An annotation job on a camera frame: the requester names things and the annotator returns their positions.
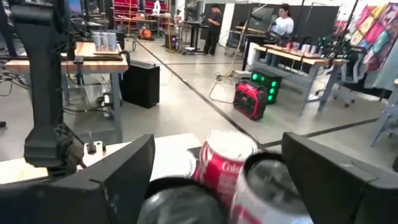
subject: monitor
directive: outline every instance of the monitor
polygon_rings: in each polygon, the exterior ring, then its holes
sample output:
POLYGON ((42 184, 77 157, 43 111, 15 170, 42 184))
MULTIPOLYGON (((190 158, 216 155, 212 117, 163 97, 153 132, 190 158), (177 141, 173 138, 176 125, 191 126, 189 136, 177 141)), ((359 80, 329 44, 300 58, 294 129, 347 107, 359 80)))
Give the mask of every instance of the monitor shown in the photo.
POLYGON ((273 12, 273 8, 264 7, 262 9, 258 9, 258 7, 255 7, 252 10, 252 15, 249 21, 249 28, 267 32, 268 27, 271 24, 271 17, 273 12))
POLYGON ((68 0, 70 13, 82 15, 83 9, 80 0, 68 0))

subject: black pants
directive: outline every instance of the black pants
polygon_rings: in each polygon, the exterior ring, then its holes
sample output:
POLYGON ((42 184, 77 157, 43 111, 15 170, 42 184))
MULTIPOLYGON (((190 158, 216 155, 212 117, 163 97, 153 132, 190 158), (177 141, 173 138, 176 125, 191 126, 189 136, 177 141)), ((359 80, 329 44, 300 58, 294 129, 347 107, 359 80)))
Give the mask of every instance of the black pants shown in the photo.
POLYGON ((211 32, 211 31, 209 31, 207 33, 205 49, 203 49, 205 54, 211 54, 211 55, 215 54, 219 37, 220 37, 220 33, 219 32, 211 32))

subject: black shirt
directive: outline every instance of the black shirt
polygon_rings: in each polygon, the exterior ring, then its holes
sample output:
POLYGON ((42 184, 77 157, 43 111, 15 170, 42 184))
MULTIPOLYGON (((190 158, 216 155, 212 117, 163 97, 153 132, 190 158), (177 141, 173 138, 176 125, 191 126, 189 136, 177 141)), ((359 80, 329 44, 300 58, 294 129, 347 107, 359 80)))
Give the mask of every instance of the black shirt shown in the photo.
POLYGON ((211 15, 210 19, 218 22, 220 25, 216 26, 216 25, 210 23, 209 31, 210 32, 220 33, 221 32, 221 23, 223 22, 223 14, 222 13, 213 13, 211 15))

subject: white shirt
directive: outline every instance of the white shirt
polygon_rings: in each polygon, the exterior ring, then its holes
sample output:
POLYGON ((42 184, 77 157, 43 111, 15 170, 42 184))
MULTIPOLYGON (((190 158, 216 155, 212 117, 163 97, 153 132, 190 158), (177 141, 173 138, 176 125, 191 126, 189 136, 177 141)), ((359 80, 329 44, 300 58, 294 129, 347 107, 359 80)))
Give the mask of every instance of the white shirt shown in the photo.
POLYGON ((284 34, 291 34, 293 32, 294 28, 294 21, 292 18, 287 17, 286 19, 283 19, 282 17, 278 17, 275 20, 276 25, 272 27, 272 31, 279 35, 284 35, 284 34))

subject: red generator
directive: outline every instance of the red generator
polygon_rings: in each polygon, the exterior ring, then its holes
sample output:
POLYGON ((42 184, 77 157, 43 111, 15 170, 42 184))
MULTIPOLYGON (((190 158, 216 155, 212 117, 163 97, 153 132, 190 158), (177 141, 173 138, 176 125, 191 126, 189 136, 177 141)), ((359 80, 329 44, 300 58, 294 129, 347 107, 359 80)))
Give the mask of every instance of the red generator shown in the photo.
POLYGON ((242 80, 236 84, 234 107, 253 121, 262 118, 266 110, 268 95, 256 83, 242 80))

